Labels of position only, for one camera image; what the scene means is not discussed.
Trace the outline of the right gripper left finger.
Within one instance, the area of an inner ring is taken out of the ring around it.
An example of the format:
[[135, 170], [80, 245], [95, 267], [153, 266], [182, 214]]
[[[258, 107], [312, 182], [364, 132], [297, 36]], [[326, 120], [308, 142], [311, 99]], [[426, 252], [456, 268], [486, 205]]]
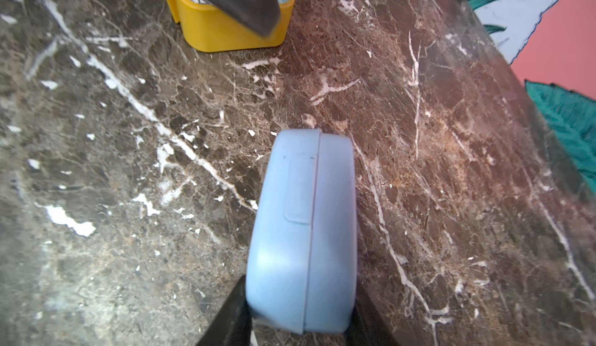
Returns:
[[251, 332], [252, 317], [246, 300], [246, 275], [243, 275], [196, 346], [248, 346]]

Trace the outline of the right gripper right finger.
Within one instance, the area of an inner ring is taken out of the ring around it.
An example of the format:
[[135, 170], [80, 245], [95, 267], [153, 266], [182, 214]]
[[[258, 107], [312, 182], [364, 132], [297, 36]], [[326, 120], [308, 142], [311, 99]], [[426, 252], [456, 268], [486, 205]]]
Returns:
[[350, 346], [400, 345], [384, 323], [363, 285], [356, 287], [355, 307], [344, 338], [345, 344]]

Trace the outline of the yellow alarm clock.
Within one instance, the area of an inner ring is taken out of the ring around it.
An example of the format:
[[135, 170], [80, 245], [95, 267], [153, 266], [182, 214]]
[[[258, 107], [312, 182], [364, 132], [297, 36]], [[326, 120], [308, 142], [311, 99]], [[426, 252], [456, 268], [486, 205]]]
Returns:
[[272, 32], [259, 35], [207, 0], [166, 0], [184, 39], [201, 52], [223, 52], [280, 46], [287, 36], [295, 0], [277, 0], [279, 21]]

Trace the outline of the blue alarm clock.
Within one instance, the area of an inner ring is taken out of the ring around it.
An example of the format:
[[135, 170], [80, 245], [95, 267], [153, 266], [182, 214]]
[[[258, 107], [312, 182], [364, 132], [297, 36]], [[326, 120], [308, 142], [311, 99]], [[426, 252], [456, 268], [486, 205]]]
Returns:
[[248, 253], [253, 317], [298, 335], [347, 330], [356, 297], [357, 229], [352, 141], [320, 130], [280, 132]]

